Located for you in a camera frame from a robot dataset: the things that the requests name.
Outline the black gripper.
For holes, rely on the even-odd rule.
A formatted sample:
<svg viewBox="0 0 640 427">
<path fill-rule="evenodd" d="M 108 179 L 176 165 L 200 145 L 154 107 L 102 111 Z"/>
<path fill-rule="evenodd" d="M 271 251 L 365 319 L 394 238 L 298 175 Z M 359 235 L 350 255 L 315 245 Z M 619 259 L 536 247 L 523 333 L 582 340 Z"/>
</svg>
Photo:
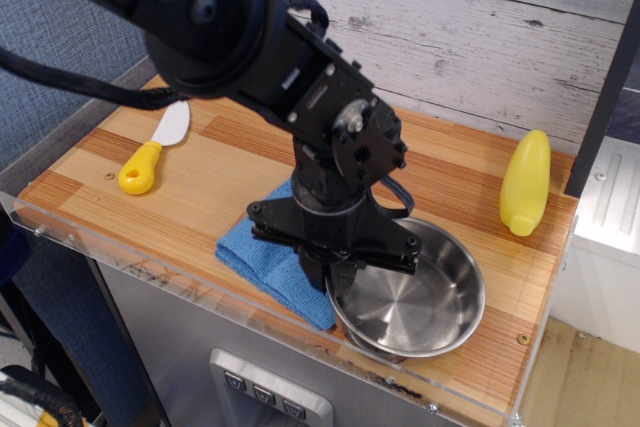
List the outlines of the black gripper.
<svg viewBox="0 0 640 427">
<path fill-rule="evenodd" d="M 301 183 L 290 186 L 288 197 L 253 202 L 247 215 L 255 237 L 306 250 L 298 257 L 314 289 L 326 292 L 330 277 L 334 292 L 348 292 L 366 263 L 415 273 L 421 241 L 399 223 L 409 209 L 383 207 L 369 190 L 327 205 Z"/>
</svg>

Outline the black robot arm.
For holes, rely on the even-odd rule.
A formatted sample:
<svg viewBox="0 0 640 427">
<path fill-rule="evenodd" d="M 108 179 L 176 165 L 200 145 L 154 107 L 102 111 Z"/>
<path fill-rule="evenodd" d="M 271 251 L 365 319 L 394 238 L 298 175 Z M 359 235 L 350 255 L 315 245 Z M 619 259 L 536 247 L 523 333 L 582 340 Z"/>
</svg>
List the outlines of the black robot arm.
<svg viewBox="0 0 640 427">
<path fill-rule="evenodd" d="M 359 269 L 416 270 L 420 239 L 400 225 L 413 207 L 388 209 L 372 187 L 398 184 L 406 145 L 395 111 L 359 64 L 325 36 L 316 0 L 92 0 L 145 35 L 165 82 L 133 91 L 47 67 L 9 51 L 2 67 L 27 80 L 118 105 L 155 110 L 176 100 L 229 98 L 293 137 L 292 193 L 251 204 L 261 240 L 291 246 L 313 287 L 350 287 Z"/>
</svg>

